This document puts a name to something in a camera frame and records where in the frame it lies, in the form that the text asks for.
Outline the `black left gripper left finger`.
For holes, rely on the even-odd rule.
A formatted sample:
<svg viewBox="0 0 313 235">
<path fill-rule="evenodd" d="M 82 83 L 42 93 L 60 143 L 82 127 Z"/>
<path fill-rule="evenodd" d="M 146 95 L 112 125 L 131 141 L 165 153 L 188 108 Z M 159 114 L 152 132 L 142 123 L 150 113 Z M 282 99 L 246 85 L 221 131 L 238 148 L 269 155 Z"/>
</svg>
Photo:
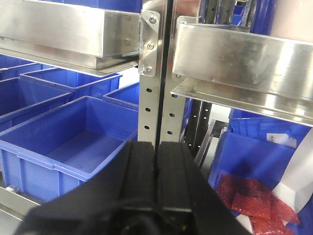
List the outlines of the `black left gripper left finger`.
<svg viewBox="0 0 313 235">
<path fill-rule="evenodd" d="M 91 179 L 70 192 L 32 208 L 14 232 L 16 235 L 80 235 L 93 216 L 118 201 L 130 164 L 154 155 L 149 142 L 130 141 Z"/>
</svg>

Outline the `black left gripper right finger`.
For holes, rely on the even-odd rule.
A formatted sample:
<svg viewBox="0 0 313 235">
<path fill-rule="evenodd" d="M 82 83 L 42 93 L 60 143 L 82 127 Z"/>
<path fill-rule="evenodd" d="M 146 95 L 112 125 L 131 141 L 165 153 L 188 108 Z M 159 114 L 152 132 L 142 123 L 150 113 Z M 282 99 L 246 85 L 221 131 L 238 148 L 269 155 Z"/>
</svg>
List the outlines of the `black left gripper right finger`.
<svg viewBox="0 0 313 235">
<path fill-rule="evenodd" d="M 163 142 L 157 151 L 158 201 L 182 223 L 184 235 L 247 235 L 202 176 L 187 145 Z"/>
</svg>

